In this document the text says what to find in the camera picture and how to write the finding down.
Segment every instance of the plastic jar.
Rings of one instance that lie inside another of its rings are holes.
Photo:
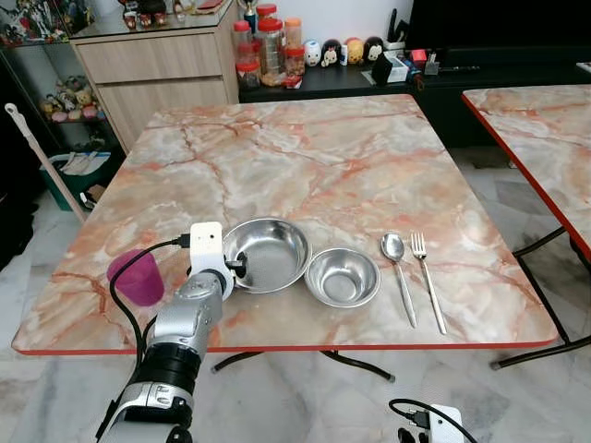
[[[260,65],[257,60],[250,63],[236,63],[238,87],[241,90],[255,90],[260,87]]]
[[[285,49],[285,73],[288,77],[304,75],[304,45]]]
[[[259,20],[260,81],[263,85],[279,86],[285,77],[285,36],[283,23],[277,18]]]
[[[236,21],[232,32],[234,44],[234,59],[236,63],[249,63],[255,61],[252,32],[246,20]]]
[[[302,20],[296,17],[285,20],[285,39],[288,48],[299,48],[302,45]]]
[[[259,16],[259,20],[277,18],[277,5],[274,3],[262,3],[257,6],[257,15]]]

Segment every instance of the drawer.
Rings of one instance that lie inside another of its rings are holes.
[[[223,82],[217,79],[99,86],[98,90],[126,151],[156,111],[228,103]]]
[[[81,44],[95,83],[220,76],[213,34]]]

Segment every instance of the metal bowl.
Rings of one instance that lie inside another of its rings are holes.
[[[326,305],[358,307],[371,300],[380,288],[380,270],[365,254],[334,247],[312,258],[306,285]]]
[[[272,293],[299,279],[312,257],[304,233],[291,222],[263,217],[238,224],[223,238],[226,260],[247,256],[247,273],[236,286],[249,293]]]

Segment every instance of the spoon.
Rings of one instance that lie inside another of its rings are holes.
[[[411,326],[416,328],[416,316],[415,309],[413,308],[413,301],[410,299],[408,286],[406,286],[403,269],[400,265],[400,260],[404,255],[404,243],[402,238],[400,238],[397,233],[386,233],[381,237],[381,252],[384,256],[398,265],[396,268],[398,269],[398,278],[400,279],[400,287],[403,292],[404,308],[406,309],[406,314],[408,315]]]

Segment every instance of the metal fork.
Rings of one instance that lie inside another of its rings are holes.
[[[440,302],[435,294],[435,288],[433,288],[433,282],[431,276],[428,274],[427,263],[427,249],[425,249],[425,237],[423,233],[410,233],[410,246],[413,250],[413,255],[421,262],[423,270],[425,271],[425,278],[427,279],[428,293],[431,296],[431,304],[433,305],[433,311],[435,311],[435,318],[437,319],[437,325],[440,328],[440,333],[445,335],[447,330],[445,328],[445,322],[443,321],[443,315],[441,314]]]

